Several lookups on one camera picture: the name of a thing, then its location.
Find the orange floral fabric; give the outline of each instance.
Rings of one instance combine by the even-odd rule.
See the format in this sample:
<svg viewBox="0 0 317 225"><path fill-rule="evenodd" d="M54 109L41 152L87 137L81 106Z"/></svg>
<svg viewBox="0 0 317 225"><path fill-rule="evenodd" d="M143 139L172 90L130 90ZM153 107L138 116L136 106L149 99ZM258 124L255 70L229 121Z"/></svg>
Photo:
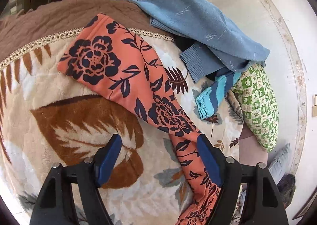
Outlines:
<svg viewBox="0 0 317 225"><path fill-rule="evenodd" d="M196 148L201 132L175 99L155 50L112 18L98 14L62 56L58 70L169 134L193 203L177 225L205 224L220 189Z"/></svg>

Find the brown leaf pattern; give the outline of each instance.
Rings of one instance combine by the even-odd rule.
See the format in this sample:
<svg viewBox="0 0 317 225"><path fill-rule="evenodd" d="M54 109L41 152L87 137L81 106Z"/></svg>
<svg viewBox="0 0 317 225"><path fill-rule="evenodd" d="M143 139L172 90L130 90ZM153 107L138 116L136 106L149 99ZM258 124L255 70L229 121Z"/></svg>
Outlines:
<svg viewBox="0 0 317 225"><path fill-rule="evenodd" d="M30 53L26 53L22 57L23 63L26 67L26 70L29 72L29 74L32 74L32 60L31 60L31 55Z"/></svg>
<svg viewBox="0 0 317 225"><path fill-rule="evenodd" d="M9 162L10 164L12 164L12 162L11 162L11 160L10 160L10 157L9 157L9 155L8 155L8 153L7 153L7 150L6 150L5 146L4 146L4 140L3 140L3 136L2 136L1 127L0 127L0 145L1 145L2 151L3 151L3 153L4 153L4 156L7 158L8 162Z"/></svg>
<svg viewBox="0 0 317 225"><path fill-rule="evenodd" d="M238 139L238 138L236 138L236 139L232 140L232 141L231 141L231 143L230 143L230 148L231 148L232 146L237 145L237 144L238 144L238 142L239 142L239 139Z"/></svg>
<svg viewBox="0 0 317 225"><path fill-rule="evenodd" d="M172 176L172 182L179 179L183 175L183 171L179 171Z"/></svg>
<svg viewBox="0 0 317 225"><path fill-rule="evenodd" d="M113 133L130 139L131 145L123 144L121 150L126 151L124 159L113 169L103 188L129 187L143 173L143 163L137 153L144 142L143 131L137 117L121 105L100 95L87 95L54 102L31 113L41 133L67 165L94 155Z"/></svg>
<svg viewBox="0 0 317 225"><path fill-rule="evenodd" d="M8 66L7 66L6 75L7 75L7 85L8 85L8 89L9 89L9 92L11 93L11 88L12 88L11 65L8 65Z"/></svg>
<svg viewBox="0 0 317 225"><path fill-rule="evenodd" d="M187 191L187 183L183 183L178 190L180 193L180 202L183 204Z"/></svg>
<svg viewBox="0 0 317 225"><path fill-rule="evenodd" d="M215 124L219 124L219 117L220 115L217 115L217 113L213 114L211 117L205 118L204 120L208 121L208 122L212 122Z"/></svg>
<svg viewBox="0 0 317 225"><path fill-rule="evenodd" d="M47 44L47 45L44 45L44 49L46 50L47 54L49 55L49 57L51 57L51 49L50 49L50 45Z"/></svg>
<svg viewBox="0 0 317 225"><path fill-rule="evenodd" d="M20 83L20 62L21 62L21 59L17 59L14 62L14 77L18 83Z"/></svg>
<svg viewBox="0 0 317 225"><path fill-rule="evenodd" d="M214 144L215 147L218 147L222 152L224 151L224 145L222 140L217 140L217 144Z"/></svg>
<svg viewBox="0 0 317 225"><path fill-rule="evenodd" d="M185 93L185 91L188 92L188 86L186 83L188 72L186 74L186 77L184 78L182 72L178 68L176 68L176 70L174 67L172 69L170 68L168 69L164 68L164 69L168 75L168 79L172 86L172 89L173 90L176 89L177 94L180 93L180 90L182 90L183 94Z"/></svg>
<svg viewBox="0 0 317 225"><path fill-rule="evenodd" d="M2 99L0 99L0 123L2 124L2 117L3 117L3 106L2 106Z"/></svg>
<svg viewBox="0 0 317 225"><path fill-rule="evenodd" d="M42 56L42 49L41 49L41 47L35 49L35 50L34 50L34 54L35 54L37 60L39 61L39 63L42 64L43 56Z"/></svg>
<svg viewBox="0 0 317 225"><path fill-rule="evenodd" d="M1 94L2 94L2 99L4 102L4 106L6 107L7 106L7 102L6 102L6 90L7 90L7 88L5 86L5 78L4 78L3 70L1 70L0 88L1 88Z"/></svg>

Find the white floor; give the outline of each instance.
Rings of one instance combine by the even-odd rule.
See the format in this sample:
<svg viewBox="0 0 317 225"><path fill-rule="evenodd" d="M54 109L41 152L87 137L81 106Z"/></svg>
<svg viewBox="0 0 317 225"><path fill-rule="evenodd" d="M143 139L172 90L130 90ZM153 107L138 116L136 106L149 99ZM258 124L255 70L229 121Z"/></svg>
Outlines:
<svg viewBox="0 0 317 225"><path fill-rule="evenodd" d="M16 200L16 198L12 195L12 193L9 191L7 185L4 184L4 182L0 179L0 195L10 210L10 212L13 214L14 218L20 223L20 225L29 225L30 223L30 217L27 215L21 204Z"/></svg>

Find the fleece blanket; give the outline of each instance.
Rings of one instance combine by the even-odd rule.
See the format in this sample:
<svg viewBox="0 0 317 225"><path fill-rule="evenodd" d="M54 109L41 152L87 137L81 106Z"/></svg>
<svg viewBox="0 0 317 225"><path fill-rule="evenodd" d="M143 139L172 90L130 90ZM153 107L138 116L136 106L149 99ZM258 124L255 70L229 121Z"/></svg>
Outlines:
<svg viewBox="0 0 317 225"><path fill-rule="evenodd" d="M58 61L81 31L40 38L1 62L1 179L31 215L53 163L76 164L118 133L122 150L108 183L99 190L114 224L176 224L192 204L193 193L168 134L57 71ZM134 31L155 49L178 103L197 128L225 156L239 160L243 119L234 95L229 93L218 112L201 121L194 98L211 81L193 83L172 38ZM73 192L80 223L86 224L78 187Z"/></svg>

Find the metal screw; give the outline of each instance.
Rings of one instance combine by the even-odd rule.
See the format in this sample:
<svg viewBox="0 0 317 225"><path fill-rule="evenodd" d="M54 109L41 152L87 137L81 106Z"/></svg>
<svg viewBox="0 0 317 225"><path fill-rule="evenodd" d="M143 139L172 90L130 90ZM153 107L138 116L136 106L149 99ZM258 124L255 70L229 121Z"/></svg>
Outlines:
<svg viewBox="0 0 317 225"><path fill-rule="evenodd" d="M92 157L87 157L85 160L84 160L84 162L85 163L92 163L92 161L93 161L94 159L92 158Z"/></svg>
<svg viewBox="0 0 317 225"><path fill-rule="evenodd" d="M261 169L265 169L265 168L266 168L266 165L265 165L265 163L259 163L259 167L260 167Z"/></svg>
<svg viewBox="0 0 317 225"><path fill-rule="evenodd" d="M52 165L52 168L58 168L59 167L59 165L60 165L60 163L53 163L53 165Z"/></svg>
<svg viewBox="0 0 317 225"><path fill-rule="evenodd" d="M227 157L226 161L227 161L227 163L234 163L235 160L232 157Z"/></svg>

